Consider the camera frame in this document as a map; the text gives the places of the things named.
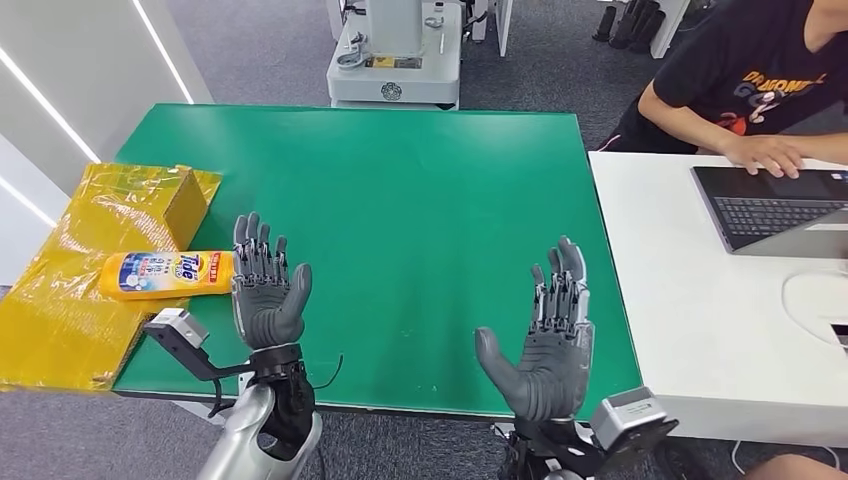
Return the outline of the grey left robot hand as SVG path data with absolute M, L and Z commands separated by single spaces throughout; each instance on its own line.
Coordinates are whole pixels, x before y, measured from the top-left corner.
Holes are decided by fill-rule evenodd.
M 270 225 L 258 212 L 236 219 L 231 298 L 238 333 L 253 350 L 296 343 L 304 332 L 312 268 L 290 269 L 286 247 L 283 235 L 270 240 Z

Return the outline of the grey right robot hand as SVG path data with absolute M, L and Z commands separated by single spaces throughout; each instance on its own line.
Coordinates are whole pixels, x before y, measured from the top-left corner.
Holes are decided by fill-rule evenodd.
M 569 419 L 588 391 L 594 325 L 588 319 L 590 291 L 580 247 L 562 236 L 548 251 L 550 278 L 531 269 L 533 310 L 519 362 L 502 353 L 488 327 L 475 330 L 476 358 L 515 417 L 543 422 Z

